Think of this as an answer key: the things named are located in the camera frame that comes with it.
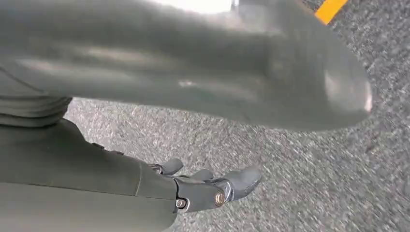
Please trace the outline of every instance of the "gray fabric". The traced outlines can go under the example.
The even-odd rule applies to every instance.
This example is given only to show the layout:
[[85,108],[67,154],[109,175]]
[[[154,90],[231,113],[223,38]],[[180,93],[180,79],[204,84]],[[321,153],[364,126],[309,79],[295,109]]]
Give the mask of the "gray fabric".
[[63,118],[72,98],[0,97],[0,125],[43,127]]

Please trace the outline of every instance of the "yellow line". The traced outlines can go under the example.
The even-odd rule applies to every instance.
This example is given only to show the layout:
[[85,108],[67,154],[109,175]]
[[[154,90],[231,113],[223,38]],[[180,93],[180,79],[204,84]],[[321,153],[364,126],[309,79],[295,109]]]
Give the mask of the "yellow line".
[[347,0],[325,0],[315,15],[324,24],[328,24],[346,2]]

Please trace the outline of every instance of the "robotic hand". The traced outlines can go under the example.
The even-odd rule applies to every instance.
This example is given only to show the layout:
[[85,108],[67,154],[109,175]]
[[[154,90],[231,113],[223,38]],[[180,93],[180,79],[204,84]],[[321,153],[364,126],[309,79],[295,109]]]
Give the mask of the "robotic hand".
[[173,176],[183,164],[171,159],[165,164],[150,164],[156,173],[175,180],[177,184],[176,206],[185,212],[195,212],[221,207],[225,203],[239,200],[255,190],[262,175],[256,167],[231,171],[220,178],[214,178],[210,170],[202,169],[191,176]]

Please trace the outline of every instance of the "gray pavement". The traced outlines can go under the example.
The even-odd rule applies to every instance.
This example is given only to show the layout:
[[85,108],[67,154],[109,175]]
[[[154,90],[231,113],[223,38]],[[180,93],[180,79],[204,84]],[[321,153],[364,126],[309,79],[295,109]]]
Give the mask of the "gray pavement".
[[[316,9],[322,0],[304,1]],[[178,216],[176,232],[410,231],[410,0],[349,0],[329,25],[374,89],[355,128],[295,133],[176,110],[76,99],[67,118],[87,139],[183,173],[258,165],[254,194]]]

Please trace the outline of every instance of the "screw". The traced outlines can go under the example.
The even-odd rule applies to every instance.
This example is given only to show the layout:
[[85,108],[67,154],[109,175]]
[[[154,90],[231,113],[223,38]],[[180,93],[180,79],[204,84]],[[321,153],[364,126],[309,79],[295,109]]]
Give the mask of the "screw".
[[215,195],[215,205],[221,207],[225,203],[225,193],[223,191],[218,191]]
[[187,201],[184,199],[177,199],[176,200],[176,206],[178,207],[178,209],[183,209],[185,208],[185,206],[187,205]]

